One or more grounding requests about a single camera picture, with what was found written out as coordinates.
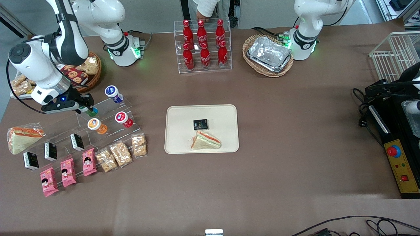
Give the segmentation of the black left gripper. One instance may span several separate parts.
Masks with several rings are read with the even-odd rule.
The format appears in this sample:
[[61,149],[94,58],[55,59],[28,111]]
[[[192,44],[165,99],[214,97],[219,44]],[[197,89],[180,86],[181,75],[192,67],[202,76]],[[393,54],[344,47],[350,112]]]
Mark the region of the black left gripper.
[[378,80],[365,88],[366,100],[387,98],[392,96],[415,96],[416,81],[392,82]]

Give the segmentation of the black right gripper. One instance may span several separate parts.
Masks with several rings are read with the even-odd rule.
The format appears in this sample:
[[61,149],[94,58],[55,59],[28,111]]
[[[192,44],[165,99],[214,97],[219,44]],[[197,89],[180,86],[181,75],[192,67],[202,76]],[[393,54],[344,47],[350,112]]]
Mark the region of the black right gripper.
[[91,94],[80,94],[78,90],[69,88],[66,91],[66,107],[79,107],[80,112],[88,113],[87,106],[94,106],[94,99]]

